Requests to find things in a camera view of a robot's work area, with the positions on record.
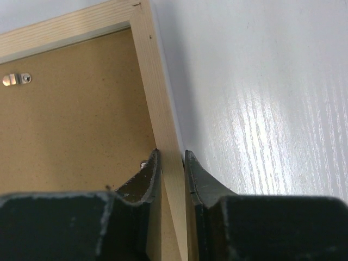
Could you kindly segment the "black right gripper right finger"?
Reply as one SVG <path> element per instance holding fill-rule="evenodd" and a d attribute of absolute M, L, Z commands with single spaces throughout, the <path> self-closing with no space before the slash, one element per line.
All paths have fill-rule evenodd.
<path fill-rule="evenodd" d="M 347 205 L 324 196 L 238 195 L 185 152 L 190 260 L 347 260 Z"/>

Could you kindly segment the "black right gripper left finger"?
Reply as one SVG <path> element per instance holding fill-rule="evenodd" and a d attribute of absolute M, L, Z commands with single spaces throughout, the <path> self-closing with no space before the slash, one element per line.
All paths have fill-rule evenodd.
<path fill-rule="evenodd" d="M 161 156 L 116 190 L 1 196 L 1 260 L 159 260 Z"/>

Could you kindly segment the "brown cardboard backing board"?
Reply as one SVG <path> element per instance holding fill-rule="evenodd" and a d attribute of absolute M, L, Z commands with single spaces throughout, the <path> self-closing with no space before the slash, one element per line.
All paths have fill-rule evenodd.
<path fill-rule="evenodd" d="M 116 190 L 157 150 L 129 29 L 13 61 L 1 86 L 1 196 Z"/>

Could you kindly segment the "white wooden picture frame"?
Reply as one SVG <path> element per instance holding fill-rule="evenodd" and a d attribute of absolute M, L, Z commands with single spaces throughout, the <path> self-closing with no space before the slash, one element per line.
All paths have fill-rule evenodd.
<path fill-rule="evenodd" d="M 162 158 L 162 260 L 187 260 L 184 171 L 151 2 L 107 1 L 3 33 L 1 66 L 126 29 L 133 32 L 154 141 Z M 10 72 L 1 79 L 1 86 L 27 82 L 22 72 Z"/>

